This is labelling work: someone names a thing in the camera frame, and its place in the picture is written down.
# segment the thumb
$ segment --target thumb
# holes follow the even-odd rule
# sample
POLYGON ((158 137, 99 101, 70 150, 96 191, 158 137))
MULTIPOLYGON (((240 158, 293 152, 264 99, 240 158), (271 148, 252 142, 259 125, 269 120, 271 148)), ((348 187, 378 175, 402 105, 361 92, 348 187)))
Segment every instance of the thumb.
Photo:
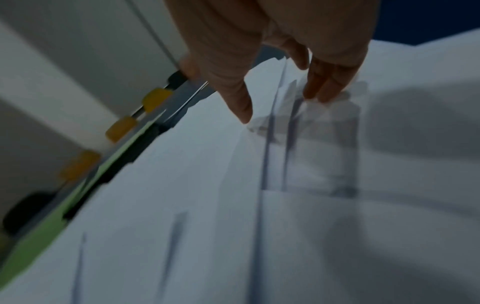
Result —
POLYGON ((243 79, 228 86, 216 85, 215 83, 213 83, 212 86, 221 95, 223 100, 225 100, 228 108, 243 124, 250 121, 253 114, 252 99, 243 79))

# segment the orange object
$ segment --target orange object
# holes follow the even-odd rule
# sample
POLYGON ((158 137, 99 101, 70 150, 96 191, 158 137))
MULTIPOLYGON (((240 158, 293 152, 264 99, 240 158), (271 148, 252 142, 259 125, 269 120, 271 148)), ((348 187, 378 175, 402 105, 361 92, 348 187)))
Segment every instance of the orange object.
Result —
POLYGON ((100 153, 84 150, 60 171, 60 178, 65 182, 73 182, 87 174, 102 158, 100 153))
POLYGON ((125 116, 117 120, 106 132, 105 135, 113 143, 118 142, 126 133, 138 124, 137 120, 130 116, 125 116))
POLYGON ((161 88, 153 89, 150 93, 145 95, 145 97, 141 101, 141 103, 143 104, 143 109, 145 109, 145 112, 147 113, 152 112, 156 107, 161 105, 165 101, 165 99, 167 99, 171 94, 173 94, 173 92, 170 90, 161 88))

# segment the skin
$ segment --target skin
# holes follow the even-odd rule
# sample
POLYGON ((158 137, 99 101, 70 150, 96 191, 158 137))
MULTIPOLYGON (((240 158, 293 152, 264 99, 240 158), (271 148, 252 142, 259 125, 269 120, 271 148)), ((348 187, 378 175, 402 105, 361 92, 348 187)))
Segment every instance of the skin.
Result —
POLYGON ((190 55, 180 66, 201 74, 247 123, 252 100, 244 82, 262 44, 308 70, 306 99, 329 102, 367 55, 380 0, 165 0, 190 55), (313 54, 309 63, 308 49, 313 54))

